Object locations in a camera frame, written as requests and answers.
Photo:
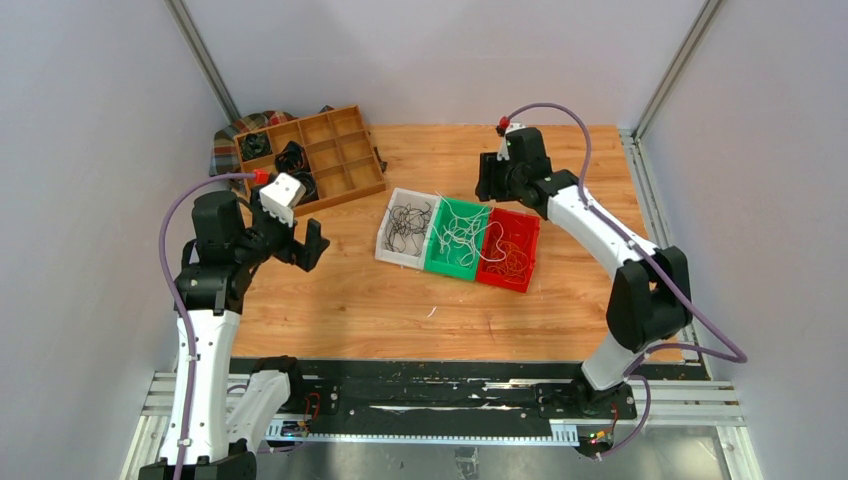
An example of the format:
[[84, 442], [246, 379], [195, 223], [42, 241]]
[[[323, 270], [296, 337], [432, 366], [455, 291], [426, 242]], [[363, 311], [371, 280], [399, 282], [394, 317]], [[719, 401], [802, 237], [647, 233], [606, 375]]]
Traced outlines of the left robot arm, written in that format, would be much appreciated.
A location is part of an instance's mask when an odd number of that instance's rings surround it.
[[295, 239], [294, 208], [302, 195], [300, 187], [255, 189], [249, 224], [245, 202], [233, 192], [195, 199], [195, 238], [169, 280], [181, 357], [170, 425], [157, 460], [140, 469], [140, 478], [253, 479], [274, 415], [304, 405], [300, 367], [286, 355], [260, 359], [238, 404], [232, 410], [226, 404], [232, 348], [258, 267], [276, 259], [308, 272], [329, 246], [315, 220], [303, 242]]

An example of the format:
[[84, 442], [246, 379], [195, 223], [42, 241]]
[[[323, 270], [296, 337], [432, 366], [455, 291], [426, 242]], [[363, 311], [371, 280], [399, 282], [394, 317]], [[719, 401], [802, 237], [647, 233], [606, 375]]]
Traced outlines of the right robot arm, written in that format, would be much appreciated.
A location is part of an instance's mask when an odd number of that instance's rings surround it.
[[501, 146], [480, 156], [475, 193], [481, 201], [517, 201], [569, 233], [612, 280], [608, 334], [582, 362], [571, 390], [574, 408], [595, 417], [609, 407], [612, 388], [647, 349], [690, 325], [688, 261], [677, 247], [659, 248], [610, 216], [579, 179], [556, 171], [539, 129], [509, 123], [496, 129]]

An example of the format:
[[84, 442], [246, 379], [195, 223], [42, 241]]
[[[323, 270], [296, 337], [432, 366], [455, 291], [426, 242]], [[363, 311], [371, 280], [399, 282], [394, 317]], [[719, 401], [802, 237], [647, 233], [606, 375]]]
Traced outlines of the red plastic bin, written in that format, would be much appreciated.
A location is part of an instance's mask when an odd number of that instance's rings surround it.
[[475, 281], [526, 293], [536, 264], [540, 219], [494, 208], [485, 232]]

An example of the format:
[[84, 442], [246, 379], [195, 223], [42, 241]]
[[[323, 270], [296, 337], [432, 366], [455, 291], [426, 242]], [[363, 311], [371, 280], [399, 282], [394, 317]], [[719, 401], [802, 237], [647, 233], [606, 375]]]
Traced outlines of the white plastic bin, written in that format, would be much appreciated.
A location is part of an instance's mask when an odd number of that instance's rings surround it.
[[375, 259], [423, 270], [442, 197], [395, 188], [377, 231]]

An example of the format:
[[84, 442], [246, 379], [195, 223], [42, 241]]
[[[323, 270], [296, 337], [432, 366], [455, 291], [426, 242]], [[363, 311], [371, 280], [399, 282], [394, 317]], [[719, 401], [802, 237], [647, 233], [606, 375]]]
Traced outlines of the wooden compartment tray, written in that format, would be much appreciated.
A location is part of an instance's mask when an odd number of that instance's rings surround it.
[[357, 105], [278, 121], [234, 138], [245, 173], [287, 173], [306, 183], [295, 213], [306, 215], [386, 189], [381, 160]]

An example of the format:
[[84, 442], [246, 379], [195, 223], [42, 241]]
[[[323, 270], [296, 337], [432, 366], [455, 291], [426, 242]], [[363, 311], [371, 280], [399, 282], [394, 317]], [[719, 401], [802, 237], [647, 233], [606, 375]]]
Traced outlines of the green plastic bin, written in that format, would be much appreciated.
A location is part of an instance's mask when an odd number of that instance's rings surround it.
[[442, 197], [425, 256], [424, 270], [473, 281], [492, 208]]

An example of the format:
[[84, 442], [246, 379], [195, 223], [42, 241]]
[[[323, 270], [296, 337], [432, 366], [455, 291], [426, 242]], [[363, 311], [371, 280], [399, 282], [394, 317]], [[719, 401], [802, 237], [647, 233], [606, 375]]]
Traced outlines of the plaid cloth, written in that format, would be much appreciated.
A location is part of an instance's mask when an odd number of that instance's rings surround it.
[[282, 110], [247, 115], [213, 136], [210, 174], [262, 169], [318, 171], [342, 164], [353, 168], [353, 181], [364, 178], [373, 161], [380, 174], [387, 169], [356, 105], [324, 106], [316, 114], [296, 117]]

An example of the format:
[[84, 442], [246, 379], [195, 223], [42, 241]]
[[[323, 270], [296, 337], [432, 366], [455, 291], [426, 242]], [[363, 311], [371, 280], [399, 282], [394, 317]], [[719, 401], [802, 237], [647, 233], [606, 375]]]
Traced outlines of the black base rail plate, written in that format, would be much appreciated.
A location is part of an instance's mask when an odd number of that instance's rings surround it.
[[608, 427], [633, 420], [630, 387], [593, 394], [576, 362], [301, 359], [280, 412], [311, 433], [537, 437], [552, 420]]

